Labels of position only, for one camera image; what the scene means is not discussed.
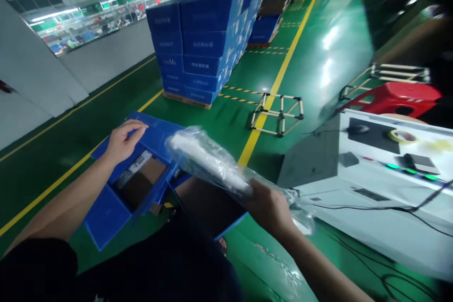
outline black cable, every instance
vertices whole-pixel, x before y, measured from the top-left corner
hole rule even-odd
[[[350,251],[350,253],[352,255],[354,255],[374,276],[376,276],[379,281],[383,284],[383,281],[382,281],[382,278],[381,276],[379,276],[378,274],[376,274],[376,272],[371,269],[366,263],[364,260],[362,260],[354,251],[352,251],[348,245],[346,244],[342,244],[347,250]],[[408,300],[411,300],[412,302],[417,302],[415,301],[414,299],[410,298],[408,295],[406,295],[405,293],[403,293],[401,290],[399,290],[397,287],[395,287],[394,285],[390,284],[390,283],[386,283],[387,285],[389,285],[390,287],[392,287],[393,289],[395,289],[397,292],[399,292],[401,295],[403,295],[404,297],[406,297]]]
[[[316,130],[313,130],[313,131],[311,131],[311,132],[305,132],[305,133],[303,133],[303,134],[311,134],[311,133],[314,134],[314,133],[316,132]],[[343,132],[343,130],[327,130],[327,131],[319,131],[318,134],[321,134],[321,133],[324,133],[324,132]]]
[[[423,218],[417,216],[416,214],[410,212],[410,211],[406,211],[407,213],[413,215],[414,217],[418,218],[420,221],[422,221],[423,223],[425,223],[428,227],[430,227],[431,229],[434,229],[436,230],[437,232],[441,233],[441,234],[444,234],[444,235],[447,235],[447,236],[450,236],[450,237],[453,237],[453,235],[450,235],[450,234],[447,234],[439,229],[436,229],[435,227],[433,227],[431,224],[429,224],[427,221],[425,221]]]
[[[389,295],[390,295],[392,298],[395,299],[394,295],[392,294],[391,291],[388,290],[388,287],[386,287],[386,285],[391,286],[393,289],[397,290],[397,291],[398,291],[399,293],[401,293],[401,294],[403,294],[403,293],[402,293],[401,291],[399,291],[397,288],[395,288],[393,285],[387,283],[387,281],[386,281],[386,278],[387,278],[387,277],[400,278],[400,279],[402,279],[402,280],[404,280],[404,281],[406,281],[406,282],[412,284],[413,286],[417,287],[417,288],[420,289],[421,291],[423,291],[426,295],[428,295],[428,296],[429,296],[431,299],[433,299],[434,301],[439,301],[439,297],[433,292],[433,290],[432,290],[431,288],[429,288],[429,287],[428,287],[426,284],[424,284],[423,282],[420,282],[419,280],[417,280],[417,279],[411,277],[410,275],[407,275],[407,274],[403,273],[402,271],[399,271],[398,269],[395,269],[395,268],[393,268],[393,267],[391,267],[391,266],[389,266],[389,265],[387,265],[387,264],[385,264],[385,263],[382,263],[382,262],[380,262],[380,261],[378,261],[378,260],[375,260],[374,258],[372,258],[372,257],[370,257],[370,256],[368,256],[368,255],[366,255],[366,254],[364,254],[364,253],[362,253],[362,252],[360,252],[360,251],[354,249],[354,248],[351,247],[349,244],[347,244],[344,240],[342,240],[342,239],[340,238],[340,236],[338,236],[335,232],[333,232],[332,230],[330,230],[327,226],[324,226],[324,225],[322,225],[322,224],[321,224],[321,226],[322,226],[323,228],[325,228],[328,232],[330,232],[333,236],[335,236],[335,237],[337,238],[337,240],[339,241],[339,243],[340,243],[341,245],[343,245],[345,248],[347,248],[349,251],[351,251],[351,252],[353,252],[353,253],[355,252],[356,254],[359,254],[359,255],[365,257],[366,259],[368,259],[368,260],[370,260],[370,261],[373,261],[373,262],[375,262],[375,263],[377,263],[377,264],[380,264],[380,265],[382,265],[382,266],[384,266],[384,267],[386,267],[386,268],[388,268],[388,269],[391,269],[391,270],[397,272],[397,273],[400,274],[400,275],[406,276],[407,278],[413,280],[414,282],[419,283],[419,284],[422,285],[423,288],[424,288],[424,289],[423,289],[422,287],[416,285],[414,282],[411,282],[411,281],[409,281],[408,279],[406,279],[406,278],[404,278],[404,277],[400,277],[400,276],[393,275],[393,274],[386,274],[386,275],[380,277],[380,279],[381,279],[381,282],[382,282],[384,288],[387,290],[387,292],[389,293]]]
[[[313,206],[317,206],[319,208],[324,208],[324,209],[329,209],[329,210],[339,210],[339,209],[353,209],[353,210],[396,210],[396,211],[402,211],[402,212],[407,212],[409,214],[411,214],[412,216],[418,218],[420,221],[422,221],[425,225],[427,225],[428,227],[430,227],[431,229],[433,230],[436,230],[437,232],[441,233],[441,234],[444,234],[446,236],[449,236],[449,237],[453,237],[453,235],[451,234],[448,234],[446,232],[443,232],[437,228],[435,228],[434,226],[432,226],[431,224],[429,224],[427,221],[425,221],[424,219],[422,219],[421,217],[417,216],[414,214],[414,212],[416,212],[417,210],[419,210],[420,208],[424,207],[426,204],[428,204],[429,202],[431,202],[433,199],[435,199],[440,193],[442,190],[444,190],[446,187],[450,186],[451,184],[453,183],[453,179],[449,182],[446,182],[444,185],[442,185],[442,187],[438,190],[436,190],[435,192],[433,192],[431,195],[429,195],[422,203],[420,203],[419,205],[417,205],[416,207],[410,207],[410,208],[403,208],[403,207],[377,207],[377,208],[367,208],[367,207],[354,207],[354,206],[341,206],[341,207],[327,207],[327,206],[322,206],[322,205],[317,205],[317,204],[312,204]]]

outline black mouse pad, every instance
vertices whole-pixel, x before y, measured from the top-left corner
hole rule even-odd
[[[392,153],[400,154],[400,145],[398,142],[391,140],[388,133],[396,130],[394,127],[371,123],[367,120],[357,118],[349,119],[349,126],[365,125],[369,127],[369,131],[364,134],[350,134],[348,138],[355,142],[367,144],[381,150],[389,151]]]

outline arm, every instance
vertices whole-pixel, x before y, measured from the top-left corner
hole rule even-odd
[[[148,126],[130,119],[113,130],[104,155],[42,208],[16,237],[7,253],[27,238],[69,241],[107,183],[115,166],[126,160]],[[136,130],[128,139],[127,134]]]
[[[373,301],[297,229],[282,193],[255,180],[251,185],[250,215],[288,251],[319,301]]]

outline computer mouse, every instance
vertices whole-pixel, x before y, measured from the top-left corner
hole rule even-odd
[[[346,131],[350,134],[364,134],[369,131],[369,127],[365,125],[352,125]]]

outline red plastic stool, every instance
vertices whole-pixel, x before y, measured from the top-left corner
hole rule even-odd
[[[363,101],[374,96],[372,102]],[[362,106],[360,111],[382,114],[397,113],[416,118],[436,105],[442,95],[434,87],[425,84],[385,83],[366,91],[340,108]]]

